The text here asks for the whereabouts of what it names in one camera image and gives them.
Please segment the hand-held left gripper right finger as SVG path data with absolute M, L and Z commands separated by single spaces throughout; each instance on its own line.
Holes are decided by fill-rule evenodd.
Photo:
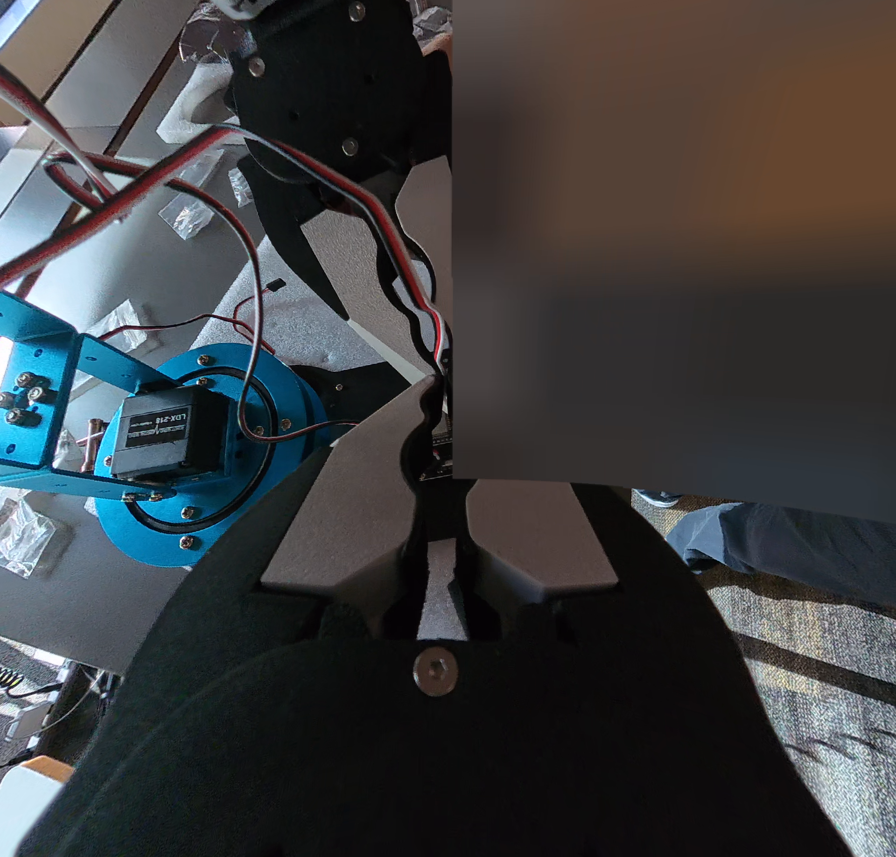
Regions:
M 566 482 L 458 479 L 456 611 L 464 639 L 500 639 L 522 610 L 615 587 Z

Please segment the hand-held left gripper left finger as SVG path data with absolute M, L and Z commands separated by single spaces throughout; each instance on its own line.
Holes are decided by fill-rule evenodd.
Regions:
M 442 380 L 429 375 L 343 435 L 263 573 L 263 588 L 383 620 L 408 589 L 401 565 L 419 535 L 420 476 L 434 460 L 441 417 Z

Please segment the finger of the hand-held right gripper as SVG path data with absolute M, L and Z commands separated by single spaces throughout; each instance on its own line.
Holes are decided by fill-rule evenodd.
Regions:
M 375 240 L 365 224 L 326 211 L 304 230 L 350 315 L 348 325 L 409 383 L 425 378 L 428 366 L 412 342 L 410 322 L 380 284 Z M 452 312 L 440 313 L 452 323 Z
M 452 199 L 452 171 L 442 155 L 411 168 L 395 203 L 405 234 L 429 261 L 433 300 L 440 312 L 454 310 Z

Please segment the white foam sheet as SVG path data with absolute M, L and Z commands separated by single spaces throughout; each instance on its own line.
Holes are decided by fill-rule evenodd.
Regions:
M 286 282 L 263 299 L 263 336 L 277 358 L 315 384 L 330 417 L 360 421 L 414 384 L 288 267 L 269 237 L 257 250 L 263 282 Z

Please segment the green circuit board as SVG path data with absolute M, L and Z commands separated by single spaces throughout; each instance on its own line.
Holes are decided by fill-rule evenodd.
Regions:
M 451 479 L 454 476 L 453 424 L 448 415 L 442 418 L 432 432 L 431 457 L 420 473 L 420 482 Z

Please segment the white foam block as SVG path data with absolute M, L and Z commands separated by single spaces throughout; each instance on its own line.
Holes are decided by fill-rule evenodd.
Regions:
M 169 145 L 181 145 L 205 131 L 211 124 L 239 125 L 238 116 L 225 104 L 233 70 L 228 63 L 196 65 L 185 87 L 157 127 L 157 134 Z

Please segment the pale grey table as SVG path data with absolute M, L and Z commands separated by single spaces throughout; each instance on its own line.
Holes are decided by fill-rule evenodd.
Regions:
M 155 134 L 185 74 L 176 40 L 196 0 L 40 0 L 2 46 L 18 76 L 89 150 L 119 139 L 128 157 L 156 159 Z

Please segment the person's leg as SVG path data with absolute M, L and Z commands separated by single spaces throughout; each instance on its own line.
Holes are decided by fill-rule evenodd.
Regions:
M 691 512 L 666 536 L 692 571 L 723 564 L 872 605 L 895 605 L 895 525 L 769 504 Z

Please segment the white box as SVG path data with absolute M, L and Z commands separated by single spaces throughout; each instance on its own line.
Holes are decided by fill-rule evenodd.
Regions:
M 73 768 L 47 756 L 8 769 L 1 782 L 1 855 L 13 856 L 71 779 Z

